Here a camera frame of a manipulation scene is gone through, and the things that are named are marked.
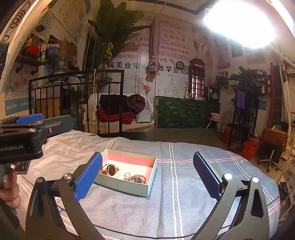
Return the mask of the person's left hand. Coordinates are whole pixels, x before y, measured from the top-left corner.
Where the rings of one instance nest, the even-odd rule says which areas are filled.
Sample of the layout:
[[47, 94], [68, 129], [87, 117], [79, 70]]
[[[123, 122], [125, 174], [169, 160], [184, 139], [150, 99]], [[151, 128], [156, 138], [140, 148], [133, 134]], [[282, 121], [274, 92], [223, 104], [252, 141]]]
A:
[[10, 208], [19, 208], [21, 204], [20, 188], [17, 184], [16, 171], [10, 171], [3, 177], [3, 188], [0, 190], [0, 197]]

